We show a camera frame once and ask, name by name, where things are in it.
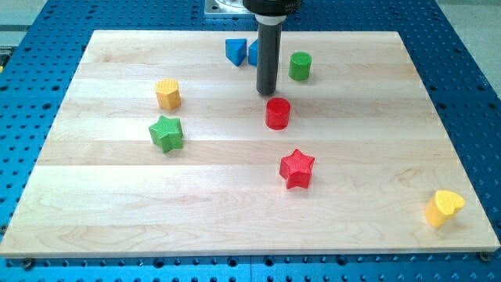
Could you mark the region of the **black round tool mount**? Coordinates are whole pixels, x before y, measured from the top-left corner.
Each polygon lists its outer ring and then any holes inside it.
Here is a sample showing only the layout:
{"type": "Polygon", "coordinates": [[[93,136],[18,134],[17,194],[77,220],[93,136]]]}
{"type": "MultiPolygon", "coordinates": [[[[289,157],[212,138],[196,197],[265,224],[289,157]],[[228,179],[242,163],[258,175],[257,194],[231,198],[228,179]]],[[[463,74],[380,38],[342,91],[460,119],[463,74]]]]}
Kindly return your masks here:
{"type": "Polygon", "coordinates": [[[243,0],[243,6],[255,15],[260,24],[281,24],[301,5],[302,0],[243,0]]]}

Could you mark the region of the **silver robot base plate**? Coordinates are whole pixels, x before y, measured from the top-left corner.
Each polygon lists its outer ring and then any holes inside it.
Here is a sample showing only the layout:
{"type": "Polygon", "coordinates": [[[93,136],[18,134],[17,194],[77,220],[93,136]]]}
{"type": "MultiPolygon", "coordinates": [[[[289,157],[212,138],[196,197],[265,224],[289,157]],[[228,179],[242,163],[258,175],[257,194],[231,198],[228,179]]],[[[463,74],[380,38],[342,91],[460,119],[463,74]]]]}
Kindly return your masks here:
{"type": "Polygon", "coordinates": [[[204,13],[207,15],[251,15],[243,5],[243,0],[205,0],[204,13]]]}

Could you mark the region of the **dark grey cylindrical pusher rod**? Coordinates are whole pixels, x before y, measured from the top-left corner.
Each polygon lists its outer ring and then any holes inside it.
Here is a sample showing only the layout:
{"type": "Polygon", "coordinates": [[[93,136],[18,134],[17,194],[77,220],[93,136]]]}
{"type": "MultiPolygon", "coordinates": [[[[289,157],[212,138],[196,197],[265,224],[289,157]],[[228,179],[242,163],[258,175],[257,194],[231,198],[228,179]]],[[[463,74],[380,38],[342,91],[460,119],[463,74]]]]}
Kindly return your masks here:
{"type": "Polygon", "coordinates": [[[256,89],[263,96],[273,95],[276,91],[279,48],[282,24],[258,25],[258,62],[256,89]]]}

